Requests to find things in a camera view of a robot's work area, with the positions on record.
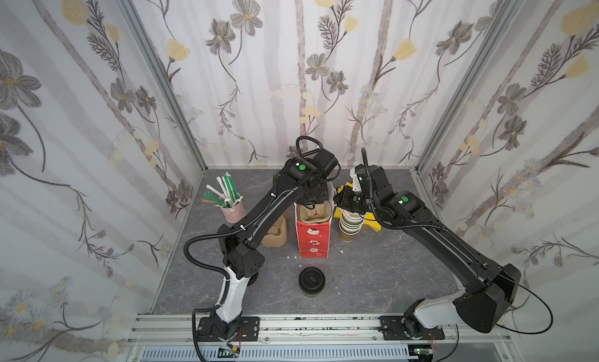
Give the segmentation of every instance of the stacked paper cup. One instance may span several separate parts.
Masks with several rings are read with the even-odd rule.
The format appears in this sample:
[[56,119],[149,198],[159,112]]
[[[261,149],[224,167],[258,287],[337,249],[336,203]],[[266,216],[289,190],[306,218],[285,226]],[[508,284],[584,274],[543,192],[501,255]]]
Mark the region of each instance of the stacked paper cup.
[[364,218],[358,213],[349,212],[341,209],[339,218],[339,237],[345,241],[351,241],[356,238],[356,233],[360,232]]

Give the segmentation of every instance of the black lid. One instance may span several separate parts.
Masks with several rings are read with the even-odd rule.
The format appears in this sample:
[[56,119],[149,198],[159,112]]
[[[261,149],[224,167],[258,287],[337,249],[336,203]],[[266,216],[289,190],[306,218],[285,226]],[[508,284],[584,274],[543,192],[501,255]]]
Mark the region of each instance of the black lid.
[[316,294],[325,287],[325,274],[319,268],[304,268],[299,275],[299,287],[308,294]]

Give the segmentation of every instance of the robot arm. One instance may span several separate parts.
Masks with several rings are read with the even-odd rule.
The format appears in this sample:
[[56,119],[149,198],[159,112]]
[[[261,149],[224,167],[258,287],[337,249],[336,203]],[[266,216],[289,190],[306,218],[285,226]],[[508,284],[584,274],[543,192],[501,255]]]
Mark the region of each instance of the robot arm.
[[[243,219],[232,227],[223,224],[214,235],[219,238],[227,275],[210,318],[212,333],[222,340],[236,335],[246,287],[264,264],[264,256],[256,249],[270,227],[296,202],[313,208],[316,203],[329,199],[326,183],[333,179],[328,177],[335,167],[338,167],[338,175],[341,166],[332,153],[323,149],[320,142],[315,142],[318,149],[291,158],[275,173],[273,188]],[[184,247],[186,256],[192,243],[188,241]]]
[[429,328],[457,323],[489,333],[511,306],[520,271],[511,264],[500,266],[469,246],[414,194],[395,193],[385,171],[369,166],[362,150],[364,164],[355,167],[359,186],[345,186],[334,197],[336,204],[361,215],[372,212],[382,227],[405,230],[443,262],[465,288],[463,293],[416,301],[404,313],[406,335],[419,337],[428,334]]
[[[318,149],[288,160],[274,175],[272,190],[245,218],[232,227],[223,224],[218,234],[192,238],[184,246],[183,252],[193,264],[225,276],[217,305],[197,309],[211,311],[211,331],[222,340],[236,335],[246,287],[264,264],[264,256],[256,249],[268,229],[294,202],[309,207],[328,199],[326,182],[332,180],[328,177],[335,166],[339,171],[340,166],[332,153],[315,142]],[[514,283],[520,280],[518,269],[511,264],[500,266],[477,252],[445,227],[414,194],[395,193],[385,171],[368,165],[364,149],[363,159],[364,164],[356,166],[360,186],[354,186],[356,191],[345,186],[334,197],[336,204],[361,215],[370,211],[384,228],[405,230],[450,268],[465,288],[463,293],[416,301],[404,313],[402,326],[406,336],[424,336],[430,328],[457,323],[490,332],[513,302]],[[203,264],[189,254],[192,243],[212,238],[219,239],[225,269]]]

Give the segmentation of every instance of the gray marble floor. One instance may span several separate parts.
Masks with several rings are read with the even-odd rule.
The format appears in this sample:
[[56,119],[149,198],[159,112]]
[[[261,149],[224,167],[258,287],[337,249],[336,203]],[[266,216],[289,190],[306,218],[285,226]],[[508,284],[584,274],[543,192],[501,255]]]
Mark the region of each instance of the gray marble floor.
[[[223,170],[208,170],[202,182],[217,186],[215,178]],[[253,207],[271,187],[272,170],[229,171],[246,208]],[[341,186],[350,180],[342,171],[334,180]],[[393,189],[416,193],[407,170],[386,171]],[[188,314],[194,307],[215,304],[222,276],[193,266],[183,256],[183,244],[198,234],[212,233],[225,223],[219,208],[197,197],[183,231],[171,266],[166,274],[155,314]],[[260,247],[266,257],[258,280],[248,287],[243,311],[251,313],[384,313],[403,312],[416,299],[435,298],[457,291],[453,275],[424,246],[400,231],[375,232],[364,227],[351,242],[338,236],[338,220],[333,219],[328,258],[301,258],[293,215],[289,235],[282,248]],[[217,240],[191,246],[191,254],[202,262],[220,266],[222,254]],[[303,268],[316,266],[326,277],[324,290],[315,298],[303,295],[298,275]]]

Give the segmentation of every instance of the wall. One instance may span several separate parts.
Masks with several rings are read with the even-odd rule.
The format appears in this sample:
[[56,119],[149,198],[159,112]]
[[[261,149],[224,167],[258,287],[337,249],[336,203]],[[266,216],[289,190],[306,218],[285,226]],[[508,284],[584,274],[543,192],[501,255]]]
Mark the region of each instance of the wall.
[[212,166],[280,166],[300,134],[414,166],[504,2],[133,1]]
[[[528,362],[595,360],[599,2],[526,0],[422,172],[447,225],[513,263],[555,324],[513,335]],[[518,291],[509,327],[542,330]]]
[[199,180],[114,0],[0,0],[0,354],[126,357]]

